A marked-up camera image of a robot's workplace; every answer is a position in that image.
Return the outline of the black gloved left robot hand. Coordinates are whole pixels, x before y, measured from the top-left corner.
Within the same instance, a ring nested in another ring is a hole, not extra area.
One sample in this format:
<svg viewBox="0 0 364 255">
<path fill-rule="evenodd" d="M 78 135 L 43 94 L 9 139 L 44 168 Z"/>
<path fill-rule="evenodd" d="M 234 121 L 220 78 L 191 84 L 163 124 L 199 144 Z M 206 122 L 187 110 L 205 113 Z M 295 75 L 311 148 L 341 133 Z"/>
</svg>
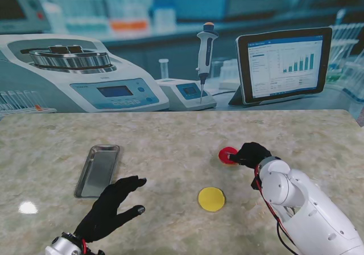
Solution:
<svg viewBox="0 0 364 255">
<path fill-rule="evenodd" d="M 144 186 L 146 182 L 146 178 L 135 175 L 120 178 L 108 185 L 94 202 L 89 213 L 79 223 L 74 235 L 87 243 L 98 241 L 143 214 L 145 207 L 142 205 L 135 205 L 123 213 L 118 213 L 117 210 L 130 193 Z"/>
</svg>

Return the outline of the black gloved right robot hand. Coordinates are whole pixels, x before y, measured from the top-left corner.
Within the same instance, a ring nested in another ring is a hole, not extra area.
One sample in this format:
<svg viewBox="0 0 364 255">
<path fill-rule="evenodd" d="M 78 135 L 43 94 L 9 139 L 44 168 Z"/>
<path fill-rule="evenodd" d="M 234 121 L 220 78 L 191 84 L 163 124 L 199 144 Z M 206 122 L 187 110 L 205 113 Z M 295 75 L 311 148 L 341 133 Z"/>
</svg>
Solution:
<svg viewBox="0 0 364 255">
<path fill-rule="evenodd" d="M 229 160 L 248 168 L 255 169 L 262 160 L 271 156 L 271 152 L 259 143 L 248 142 L 244 143 L 236 154 L 230 154 Z"/>
</svg>

